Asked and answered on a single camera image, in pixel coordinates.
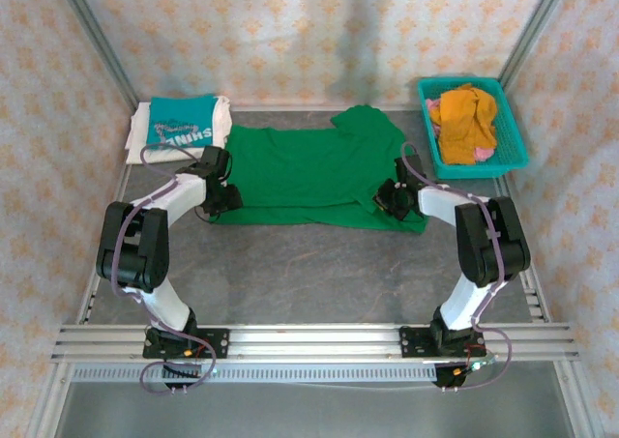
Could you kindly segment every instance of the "pink cloth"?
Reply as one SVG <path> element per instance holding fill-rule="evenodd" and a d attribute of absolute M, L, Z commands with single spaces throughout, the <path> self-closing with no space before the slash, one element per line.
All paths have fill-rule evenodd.
<path fill-rule="evenodd" d="M 437 100 L 431 100 L 430 98 L 426 99 L 426 107 L 427 110 L 430 111 L 435 107 L 440 106 L 441 100 L 440 98 Z M 434 136 L 438 138 L 438 135 L 441 133 L 441 126 L 438 124 L 432 123 L 432 129 L 434 130 Z M 484 162 L 489 160 L 494 154 L 494 150 L 492 148 L 475 148 L 475 162 Z"/>

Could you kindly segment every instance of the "patterned wallpaper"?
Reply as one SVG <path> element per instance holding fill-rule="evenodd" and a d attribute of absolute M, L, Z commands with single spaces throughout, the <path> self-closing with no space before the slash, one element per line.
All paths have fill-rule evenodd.
<path fill-rule="evenodd" d="M 73 320 L 129 110 L 66 0 L 0 0 L 0 436 L 23 436 Z"/>
<path fill-rule="evenodd" d="M 341 105 L 416 102 L 419 76 L 497 76 L 539 0 L 88 1 L 143 100 Z"/>
<path fill-rule="evenodd" d="M 531 155 L 516 197 L 552 316 L 576 322 L 619 435 L 618 30 L 617 0 L 562 0 L 511 97 Z"/>

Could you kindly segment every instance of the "laundry basket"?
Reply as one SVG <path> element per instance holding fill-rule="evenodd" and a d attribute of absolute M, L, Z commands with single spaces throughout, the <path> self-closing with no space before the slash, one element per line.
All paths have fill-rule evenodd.
<path fill-rule="evenodd" d="M 454 90 L 460 85 L 471 83 L 496 100 L 498 112 L 494 118 L 497 147 L 494 155 L 487 161 L 474 165 L 446 164 L 441 159 L 438 143 L 429 119 L 426 99 L 436 100 L 442 93 Z M 424 120 L 426 122 L 429 147 L 434 162 L 434 171 L 439 179 L 486 179 L 500 177 L 510 170 L 520 169 L 529 162 L 526 148 L 516 125 L 514 115 L 507 103 L 501 84 L 489 77 L 433 77 L 423 78 L 418 84 L 419 97 L 422 101 Z"/>

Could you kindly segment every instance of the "orange cloth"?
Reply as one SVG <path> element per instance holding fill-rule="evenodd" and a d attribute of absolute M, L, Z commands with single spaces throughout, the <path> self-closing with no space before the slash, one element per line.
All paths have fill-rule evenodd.
<path fill-rule="evenodd" d="M 470 83 L 443 93 L 439 106 L 429 112 L 431 121 L 441 126 L 438 147 L 443 162 L 474 164 L 475 148 L 495 149 L 496 113 L 494 98 Z"/>

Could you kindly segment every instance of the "green t-shirt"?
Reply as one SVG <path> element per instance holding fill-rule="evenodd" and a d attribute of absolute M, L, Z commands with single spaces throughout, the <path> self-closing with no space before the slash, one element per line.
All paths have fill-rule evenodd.
<path fill-rule="evenodd" d="M 218 223 L 321 222 L 346 227 L 423 232 L 427 219 L 410 213 L 398 221 L 372 197 L 387 178 L 404 134 L 386 114 L 355 106 L 335 116 L 334 129 L 249 129 L 233 126 L 228 180 L 243 208 Z"/>

